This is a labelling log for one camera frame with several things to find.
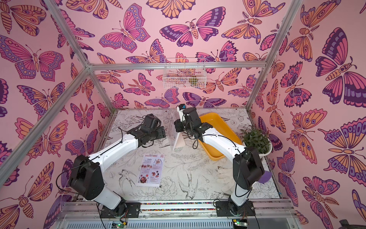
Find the clear acrylic menu holder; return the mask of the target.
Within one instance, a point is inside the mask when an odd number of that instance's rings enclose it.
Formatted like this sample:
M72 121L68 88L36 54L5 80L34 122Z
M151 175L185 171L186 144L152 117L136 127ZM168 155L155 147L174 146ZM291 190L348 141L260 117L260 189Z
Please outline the clear acrylic menu holder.
M169 140L171 151L175 151L177 148L183 148L186 146L185 140L181 132L177 132L175 129L174 122L179 118L176 112L172 112L170 115L168 127L167 127L167 138Z

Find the old red menu sheet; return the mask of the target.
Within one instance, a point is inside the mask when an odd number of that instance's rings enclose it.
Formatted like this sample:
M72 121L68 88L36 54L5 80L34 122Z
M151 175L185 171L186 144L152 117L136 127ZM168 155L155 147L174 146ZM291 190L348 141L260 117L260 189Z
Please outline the old red menu sheet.
M149 154L143 157L136 186L159 187L163 177L164 154Z

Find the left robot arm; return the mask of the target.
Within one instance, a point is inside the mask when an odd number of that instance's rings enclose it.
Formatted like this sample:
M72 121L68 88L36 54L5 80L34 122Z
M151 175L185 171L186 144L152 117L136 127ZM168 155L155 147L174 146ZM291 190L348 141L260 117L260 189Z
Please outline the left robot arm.
M160 119L153 114L146 115L140 125L127 131L115 143L89 156L78 156L71 169L69 186L84 199L106 207L114 217L124 217L126 200L105 185L103 173L127 153L165 137Z

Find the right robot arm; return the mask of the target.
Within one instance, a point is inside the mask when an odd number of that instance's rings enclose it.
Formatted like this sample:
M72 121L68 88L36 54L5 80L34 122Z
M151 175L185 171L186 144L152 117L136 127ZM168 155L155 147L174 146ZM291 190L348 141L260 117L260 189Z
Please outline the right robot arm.
M222 135L211 124L202 122L195 107L177 107L179 119L174 122L176 132L186 132L198 142L206 143L222 153L233 164L234 192L228 199L233 215L241 215L252 190L252 186L265 173L258 151L246 147Z

